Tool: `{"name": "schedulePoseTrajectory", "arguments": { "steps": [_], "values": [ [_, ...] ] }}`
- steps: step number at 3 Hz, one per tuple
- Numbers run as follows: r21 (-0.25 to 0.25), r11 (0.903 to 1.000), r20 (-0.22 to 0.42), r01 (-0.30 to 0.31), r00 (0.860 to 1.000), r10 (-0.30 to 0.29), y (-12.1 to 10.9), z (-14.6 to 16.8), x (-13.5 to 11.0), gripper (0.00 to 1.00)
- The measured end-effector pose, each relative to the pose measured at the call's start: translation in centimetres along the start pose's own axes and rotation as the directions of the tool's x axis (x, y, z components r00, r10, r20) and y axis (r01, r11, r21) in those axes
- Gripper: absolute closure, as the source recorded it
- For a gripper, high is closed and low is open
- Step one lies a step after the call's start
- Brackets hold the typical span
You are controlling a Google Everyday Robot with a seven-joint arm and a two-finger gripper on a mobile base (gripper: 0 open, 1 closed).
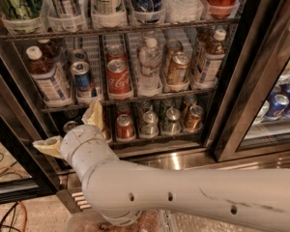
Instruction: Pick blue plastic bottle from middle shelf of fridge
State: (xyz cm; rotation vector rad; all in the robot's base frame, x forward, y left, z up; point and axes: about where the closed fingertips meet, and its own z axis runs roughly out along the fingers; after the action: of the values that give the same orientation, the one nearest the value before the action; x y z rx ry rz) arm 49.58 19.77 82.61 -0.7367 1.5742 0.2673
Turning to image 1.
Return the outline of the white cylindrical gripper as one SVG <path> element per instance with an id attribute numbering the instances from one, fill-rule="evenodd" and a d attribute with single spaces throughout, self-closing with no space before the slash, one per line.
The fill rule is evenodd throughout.
<path id="1" fill-rule="evenodd" d="M 70 130 L 63 140 L 61 136 L 53 136 L 33 142 L 33 146 L 41 153 L 57 159 L 63 158 L 75 171 L 79 180 L 99 162 L 119 159 L 101 131 L 102 105 L 98 100 L 91 100 L 82 116 L 82 122 L 85 125 Z"/>

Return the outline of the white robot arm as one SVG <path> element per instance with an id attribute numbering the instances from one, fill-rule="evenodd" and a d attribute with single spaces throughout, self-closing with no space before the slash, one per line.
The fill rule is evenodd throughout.
<path id="1" fill-rule="evenodd" d="M 162 170 L 120 160 L 102 133 L 102 105 L 92 100 L 83 124 L 39 140 L 40 152 L 66 160 L 90 206 L 126 225 L 139 213 L 164 209 L 290 232 L 290 169 Z"/>

